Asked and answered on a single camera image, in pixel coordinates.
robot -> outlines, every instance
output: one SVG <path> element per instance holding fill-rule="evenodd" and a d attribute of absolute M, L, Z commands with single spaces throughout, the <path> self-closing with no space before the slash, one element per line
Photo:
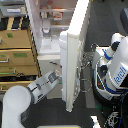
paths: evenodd
<path fill-rule="evenodd" d="M 111 46 L 96 47 L 93 89 L 102 103 L 117 104 L 128 89 L 128 37 L 115 33 Z"/>
<path fill-rule="evenodd" d="M 38 103 L 58 83 L 58 76 L 50 71 L 27 88 L 18 85 L 11 87 L 3 99 L 1 128 L 24 128 L 21 123 L 27 119 L 30 105 Z"/>

white surface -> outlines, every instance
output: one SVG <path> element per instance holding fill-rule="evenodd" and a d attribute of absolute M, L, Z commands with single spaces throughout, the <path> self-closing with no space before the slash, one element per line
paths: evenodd
<path fill-rule="evenodd" d="M 7 12 L 17 12 L 20 13 L 20 9 L 7 9 Z"/>
<path fill-rule="evenodd" d="M 81 57 L 86 39 L 90 8 L 90 0 L 78 0 L 68 30 L 66 108 L 69 112 L 71 112 L 73 108 L 73 103 L 75 99 L 74 91 L 76 90 L 76 88 L 78 88 L 76 79 L 78 74 L 80 74 L 81 69 L 78 68 L 77 74 L 77 67 L 79 67 L 79 65 L 81 64 L 80 60 L 82 59 Z"/>
<path fill-rule="evenodd" d="M 40 52 L 38 55 L 59 55 L 60 47 L 59 40 L 44 39 L 40 47 Z"/>
<path fill-rule="evenodd" d="M 35 40 L 35 45 L 37 52 L 39 53 L 42 43 L 42 36 L 41 36 L 41 30 L 42 30 L 42 21 L 41 17 L 38 13 L 39 5 L 36 5 L 36 1 L 34 0 L 25 0 L 28 15 L 30 18 L 30 24 Z"/>
<path fill-rule="evenodd" d="M 101 127 L 100 127 L 100 124 L 99 124 L 99 121 L 98 121 L 98 119 L 97 119 L 97 116 L 91 116 L 91 118 L 92 118 L 92 120 L 93 120 L 93 122 L 94 122 L 93 128 L 101 128 Z"/>
<path fill-rule="evenodd" d="M 44 33 L 49 33 L 50 27 L 51 27 L 50 20 L 44 19 L 42 25 Z"/>
<path fill-rule="evenodd" d="M 46 96 L 50 91 L 52 91 L 55 86 L 58 85 L 58 79 L 53 81 L 53 83 L 51 83 L 48 79 L 49 75 L 51 75 L 53 72 L 54 71 L 49 71 L 47 74 L 36 79 L 28 85 L 34 96 L 34 104 L 38 103 L 44 96 Z"/>
<path fill-rule="evenodd" d="M 29 107 L 31 95 L 23 86 L 13 86 L 3 99 L 2 128 L 24 128 L 21 114 Z"/>
<path fill-rule="evenodd" d="M 128 73 L 128 37 L 124 37 L 114 54 L 111 65 L 109 66 L 111 82 L 116 88 L 120 88 L 125 76 Z"/>
<path fill-rule="evenodd" d="M 37 57 L 41 75 L 45 75 L 50 70 L 54 70 L 57 65 L 50 62 L 60 63 L 60 55 L 43 55 Z"/>
<path fill-rule="evenodd" d="M 67 31 L 60 34 L 60 64 L 62 66 L 62 100 L 66 102 L 67 97 Z"/>
<path fill-rule="evenodd" d="M 112 35 L 112 39 L 111 39 L 111 45 L 114 43 L 114 42 L 120 42 L 122 40 L 124 36 L 121 35 L 120 33 L 115 33 Z"/>

label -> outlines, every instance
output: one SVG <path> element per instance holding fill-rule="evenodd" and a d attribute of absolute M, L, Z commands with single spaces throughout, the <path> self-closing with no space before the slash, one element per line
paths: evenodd
<path fill-rule="evenodd" d="M 13 38 L 12 33 L 7 33 L 8 38 Z"/>
<path fill-rule="evenodd" d="M 120 86 L 126 75 L 127 75 L 127 70 L 122 65 L 120 65 L 118 67 L 118 70 L 114 74 L 113 80 L 116 82 L 118 86 Z"/>
<path fill-rule="evenodd" d="M 54 20 L 62 20 L 63 13 L 62 12 L 53 12 Z"/>
<path fill-rule="evenodd" d="M 27 13 L 26 10 L 25 10 L 25 7 L 21 7 L 20 8 L 20 13 L 21 14 L 26 14 Z"/>
<path fill-rule="evenodd" d="M 13 53 L 15 58 L 27 57 L 27 53 Z"/>
<path fill-rule="evenodd" d="M 20 13 L 20 9 L 7 9 L 7 12 L 11 12 L 11 13 Z"/>
<path fill-rule="evenodd" d="M 13 69 L 12 67 L 9 67 L 8 69 Z"/>
<path fill-rule="evenodd" d="M 5 55 L 0 55 L 0 57 L 6 57 Z"/>

dark floor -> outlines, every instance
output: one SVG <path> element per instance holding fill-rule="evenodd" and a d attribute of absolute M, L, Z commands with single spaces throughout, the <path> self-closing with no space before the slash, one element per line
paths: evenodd
<path fill-rule="evenodd" d="M 94 0 L 91 7 L 91 18 L 87 33 L 85 52 L 91 51 L 91 44 L 97 43 L 100 46 L 110 45 L 111 36 L 115 32 L 123 35 L 126 33 L 120 22 L 120 12 L 128 7 L 128 0 L 106 0 L 104 3 Z M 28 119 L 23 123 L 26 128 L 36 128 L 42 125 L 79 125 L 82 128 L 92 128 L 91 115 L 98 117 L 103 128 L 105 118 L 100 109 L 87 108 L 84 93 L 80 93 L 75 101 L 73 111 L 66 111 L 65 102 L 61 99 L 43 99 L 30 108 Z M 0 104 L 0 121 L 2 115 L 2 104 Z"/>
<path fill-rule="evenodd" d="M 94 0 L 91 7 L 90 24 L 88 28 L 85 51 L 91 51 L 91 44 L 109 46 L 112 34 L 119 32 L 127 35 L 120 22 L 120 12 L 128 7 L 128 0 Z"/>

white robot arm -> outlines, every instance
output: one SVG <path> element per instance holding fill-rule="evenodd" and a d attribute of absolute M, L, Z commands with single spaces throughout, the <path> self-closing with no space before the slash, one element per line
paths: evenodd
<path fill-rule="evenodd" d="M 29 106 L 38 103 L 58 83 L 56 74 L 50 71 L 27 88 L 11 87 L 3 99 L 2 128 L 24 128 L 21 122 L 26 120 Z"/>

